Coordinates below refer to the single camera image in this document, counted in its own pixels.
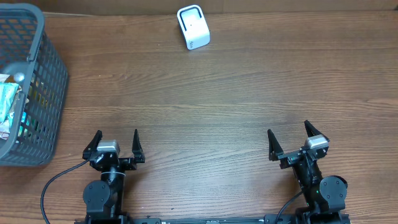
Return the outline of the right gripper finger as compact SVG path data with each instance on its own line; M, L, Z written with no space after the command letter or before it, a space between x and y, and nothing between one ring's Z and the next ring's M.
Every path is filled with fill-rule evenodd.
M267 136L269 140L269 160L278 161L279 156L283 155L284 151L271 129L267 130Z
M317 128L315 128L314 125L309 120L305 120L304 125L305 125L305 130L307 132L307 136L309 138L322 135L322 133Z

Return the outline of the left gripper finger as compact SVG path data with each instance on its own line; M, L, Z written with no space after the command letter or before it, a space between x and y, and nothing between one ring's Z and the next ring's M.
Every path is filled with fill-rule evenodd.
M137 129L134 130L132 153L134 154L134 162L136 164L145 163L146 157L144 155L144 151L142 150L142 146L139 141L139 133Z
M97 132L96 132L95 136L93 137L93 139L90 141L90 143L83 150L82 159L88 160L91 157L92 153L97 151L98 144L101 141L102 137L103 137L102 131L97 130Z

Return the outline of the teal tissue pack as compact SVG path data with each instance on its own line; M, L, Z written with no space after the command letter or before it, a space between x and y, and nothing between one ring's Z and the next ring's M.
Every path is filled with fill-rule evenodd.
M6 119L18 88L16 83L1 83L1 122Z

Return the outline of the yellow bottle silver cap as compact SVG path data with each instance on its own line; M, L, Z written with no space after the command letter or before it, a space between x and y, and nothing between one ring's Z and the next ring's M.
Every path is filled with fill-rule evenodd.
M24 80L25 80L25 74L22 73L22 72L17 72L17 73L15 73L15 74L13 75L13 80L14 80L16 83L23 83Z

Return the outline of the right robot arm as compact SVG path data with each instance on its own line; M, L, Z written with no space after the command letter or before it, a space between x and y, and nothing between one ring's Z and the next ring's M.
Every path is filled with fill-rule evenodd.
M338 176L322 176L317 161L327 155L329 138L304 121L307 139L298 150L285 153L271 129L267 130L269 160L279 161L280 168L291 167L300 192L293 196L276 215L265 215L265 223L350 223L345 209L347 181Z

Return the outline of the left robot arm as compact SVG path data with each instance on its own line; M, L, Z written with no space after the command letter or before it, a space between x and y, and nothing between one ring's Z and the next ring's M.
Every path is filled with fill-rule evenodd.
M83 150L82 158L101 173L100 179L90 182L83 191L86 204L83 222L132 223L131 216L123 211L124 180L127 171L136 170L146 160L138 131L134 131L131 157L120 157L118 142L105 141L102 137L98 130Z

